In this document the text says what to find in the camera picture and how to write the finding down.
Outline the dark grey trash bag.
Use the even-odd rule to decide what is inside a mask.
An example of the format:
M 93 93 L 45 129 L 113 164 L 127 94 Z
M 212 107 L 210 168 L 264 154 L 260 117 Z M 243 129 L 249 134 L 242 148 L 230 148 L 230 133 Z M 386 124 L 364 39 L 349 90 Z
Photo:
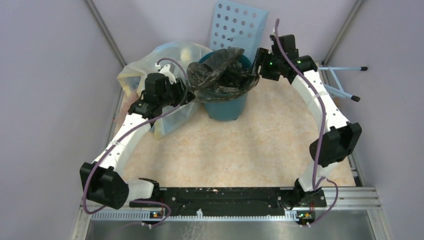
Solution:
M 244 96 L 259 83 L 251 65 L 240 60 L 245 50 L 228 47 L 210 53 L 203 62 L 192 62 L 187 67 L 189 89 L 199 103 L 220 103 Z

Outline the translucent white plastic bag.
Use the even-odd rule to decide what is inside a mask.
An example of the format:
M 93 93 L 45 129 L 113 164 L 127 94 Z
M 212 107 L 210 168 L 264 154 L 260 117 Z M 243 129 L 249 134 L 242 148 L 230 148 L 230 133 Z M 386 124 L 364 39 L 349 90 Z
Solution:
M 187 122 L 200 107 L 188 88 L 187 67 L 210 52 L 189 41 L 169 42 L 126 65 L 117 80 L 129 102 L 117 137 L 133 139 L 146 130 L 161 139 Z

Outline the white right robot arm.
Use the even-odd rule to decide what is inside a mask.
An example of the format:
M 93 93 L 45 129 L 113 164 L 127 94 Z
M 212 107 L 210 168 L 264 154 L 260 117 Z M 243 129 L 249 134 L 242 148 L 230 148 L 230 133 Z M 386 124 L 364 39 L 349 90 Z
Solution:
M 318 139 L 309 146 L 312 162 L 294 183 L 294 202 L 307 206 L 321 189 L 321 182 L 353 152 L 362 127 L 341 113 L 315 61 L 309 55 L 299 55 L 294 35 L 274 33 L 269 38 L 272 46 L 257 49 L 252 72 L 267 80 L 286 78 L 307 105 L 319 130 Z

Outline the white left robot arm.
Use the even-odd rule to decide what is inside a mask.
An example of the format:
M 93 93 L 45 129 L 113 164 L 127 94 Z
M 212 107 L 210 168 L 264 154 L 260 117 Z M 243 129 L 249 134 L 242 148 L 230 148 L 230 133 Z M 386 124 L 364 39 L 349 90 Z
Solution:
M 105 207 L 118 210 L 134 199 L 141 199 L 149 207 L 160 202 L 161 194 L 151 181 L 127 183 L 122 174 L 138 142 L 153 124 L 190 103 L 195 96 L 189 89 L 187 76 L 176 78 L 169 71 L 149 73 L 144 86 L 141 97 L 131 104 L 122 126 L 105 150 L 79 169 L 82 207 L 89 215 L 96 210 L 90 210 L 87 201 L 100 204 L 97 211 Z

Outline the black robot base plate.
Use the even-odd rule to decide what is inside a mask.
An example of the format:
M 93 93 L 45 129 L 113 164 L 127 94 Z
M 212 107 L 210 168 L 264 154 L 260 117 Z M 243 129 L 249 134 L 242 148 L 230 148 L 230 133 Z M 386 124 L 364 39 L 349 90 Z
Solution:
M 282 216 L 294 208 L 325 208 L 323 190 L 300 193 L 292 187 L 168 187 L 154 190 L 149 199 L 132 200 L 131 208 L 171 209 L 171 216 L 206 217 Z

